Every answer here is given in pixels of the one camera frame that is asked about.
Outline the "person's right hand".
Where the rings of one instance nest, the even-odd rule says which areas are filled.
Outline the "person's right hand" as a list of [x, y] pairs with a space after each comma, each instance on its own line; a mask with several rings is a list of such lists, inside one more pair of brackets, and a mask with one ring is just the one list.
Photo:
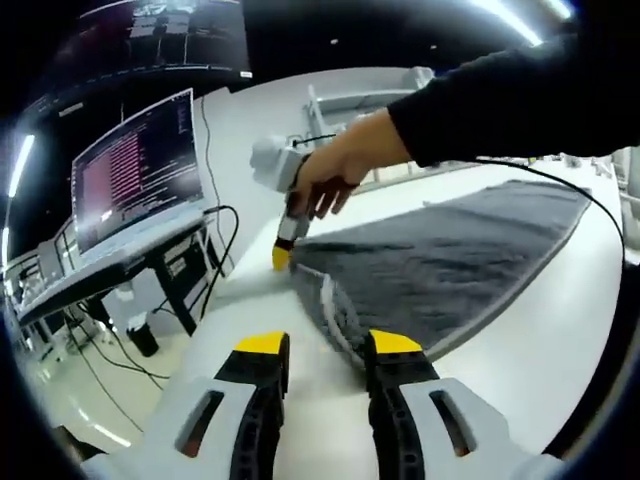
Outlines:
[[297, 175], [291, 212], [311, 218], [337, 214], [370, 171], [410, 160], [389, 112], [381, 109], [309, 156]]

